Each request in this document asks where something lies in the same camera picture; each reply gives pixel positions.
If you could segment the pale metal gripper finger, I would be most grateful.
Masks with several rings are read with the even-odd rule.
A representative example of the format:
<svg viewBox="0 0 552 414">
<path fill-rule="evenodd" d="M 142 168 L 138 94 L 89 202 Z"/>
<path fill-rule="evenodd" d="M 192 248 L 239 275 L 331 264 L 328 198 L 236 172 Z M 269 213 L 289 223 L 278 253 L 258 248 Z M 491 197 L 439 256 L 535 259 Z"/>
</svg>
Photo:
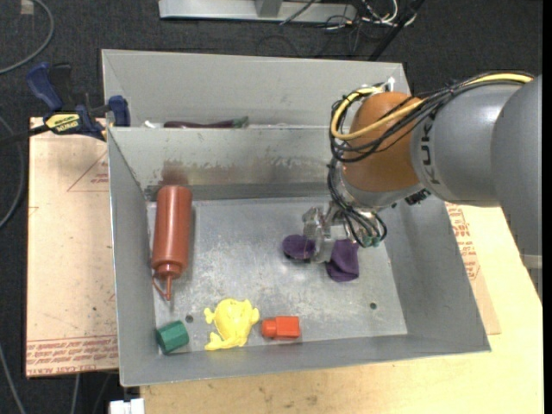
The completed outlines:
<svg viewBox="0 0 552 414">
<path fill-rule="evenodd" d="M 325 263 L 331 260 L 331 255 L 333 253 L 335 242 L 336 239 L 331 234 L 327 234 L 324 232 L 316 237 L 316 263 Z"/>
<path fill-rule="evenodd" d="M 312 249 L 312 255 L 310 260 L 321 260 L 321 224 L 322 211 L 319 207 L 310 207 L 303 215 L 303 234 L 309 241 L 313 242 L 314 248 Z"/>
</svg>

